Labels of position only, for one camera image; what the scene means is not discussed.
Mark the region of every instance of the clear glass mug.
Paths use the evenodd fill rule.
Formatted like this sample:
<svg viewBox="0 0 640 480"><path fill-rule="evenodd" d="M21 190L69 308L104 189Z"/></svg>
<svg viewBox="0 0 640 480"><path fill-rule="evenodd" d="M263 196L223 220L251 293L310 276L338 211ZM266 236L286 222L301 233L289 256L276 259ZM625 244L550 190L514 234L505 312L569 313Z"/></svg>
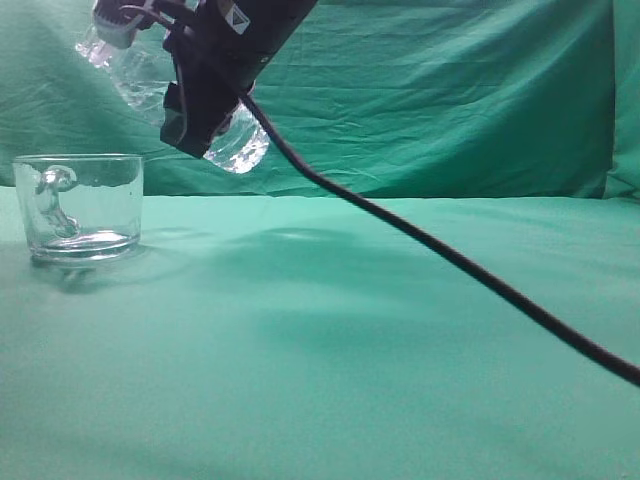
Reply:
<svg viewBox="0 0 640 480"><path fill-rule="evenodd" d="M86 263L133 250L143 198L138 155L28 155L14 159L25 235L35 260Z"/></svg>

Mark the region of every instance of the black wire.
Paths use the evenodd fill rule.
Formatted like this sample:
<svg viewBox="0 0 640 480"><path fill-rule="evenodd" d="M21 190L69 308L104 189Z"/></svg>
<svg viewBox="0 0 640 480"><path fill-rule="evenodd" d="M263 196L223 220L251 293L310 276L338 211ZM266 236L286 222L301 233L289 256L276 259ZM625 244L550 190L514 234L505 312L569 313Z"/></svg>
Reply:
<svg viewBox="0 0 640 480"><path fill-rule="evenodd" d="M357 193L354 193L315 172L300 157L300 155L294 151L284 138L282 138L267 115L253 101L251 96L241 88L238 88L235 82L226 74L224 69L220 68L216 62L207 57L205 52L201 51L195 42L191 41L186 35L184 35L180 29L171 27L169 30L176 34L186 46L194 49L195 52L199 52L202 60L205 61L207 65L209 65L209 67L212 68L228 84L236 95L238 95L245 107L253 114L256 120L258 120L258 123L260 123L265 132L267 132L273 143L275 143L289 163L303 176L321 188L361 208L362 210L397 228L402 233L405 233L422 245L430 248L445 260L449 261L451 264L455 265L457 268L487 287L489 290L502 297L512 306L520 310L538 325L546 329L549 333L563 341L574 350L578 351L614 375L619 376L636 387L640 387L640 368L636 365L614 355L594 341L569 327L559 318L547 312L527 296L518 292L509 284L488 272L474 261L468 259L446 243L438 240L394 213L367 200L361 195L358 195Z"/></svg>

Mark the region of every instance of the glass mug handle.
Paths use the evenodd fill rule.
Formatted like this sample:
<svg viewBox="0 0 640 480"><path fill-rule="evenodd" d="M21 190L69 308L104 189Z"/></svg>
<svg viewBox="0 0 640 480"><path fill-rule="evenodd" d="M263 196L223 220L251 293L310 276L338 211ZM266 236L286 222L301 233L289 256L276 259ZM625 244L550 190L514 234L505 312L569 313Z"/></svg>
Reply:
<svg viewBox="0 0 640 480"><path fill-rule="evenodd" d="M80 232L78 221L64 213L59 193L68 192L78 185L76 172L69 167L52 165L40 175L36 186L36 205L39 212L61 238L71 238Z"/></svg>

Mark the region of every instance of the clear plastic bottle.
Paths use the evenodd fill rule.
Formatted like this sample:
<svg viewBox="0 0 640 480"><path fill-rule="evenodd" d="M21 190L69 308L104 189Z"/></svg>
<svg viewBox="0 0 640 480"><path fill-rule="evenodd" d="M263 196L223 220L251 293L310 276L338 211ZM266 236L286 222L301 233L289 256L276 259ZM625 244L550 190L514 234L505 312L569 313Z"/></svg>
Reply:
<svg viewBox="0 0 640 480"><path fill-rule="evenodd" d="M167 84L175 81L175 73L158 33L154 27L139 34L127 50L119 50L101 40L92 26L76 44L76 51L109 75L127 105L147 122L160 127L164 121L164 93ZM251 112L240 105L227 133L214 140L204 158L228 172L247 173L260 163L268 147L267 133Z"/></svg>

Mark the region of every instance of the green fabric tabletop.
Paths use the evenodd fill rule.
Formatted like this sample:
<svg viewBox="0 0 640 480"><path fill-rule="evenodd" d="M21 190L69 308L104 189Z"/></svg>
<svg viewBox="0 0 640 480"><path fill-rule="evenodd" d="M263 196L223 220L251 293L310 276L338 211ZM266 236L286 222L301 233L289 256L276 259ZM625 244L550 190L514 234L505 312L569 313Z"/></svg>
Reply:
<svg viewBox="0 0 640 480"><path fill-rule="evenodd" d="M145 198L137 257L31 265L0 189L0 478L638 479L640 392L334 199ZM393 200L640 363L640 207Z"/></svg>

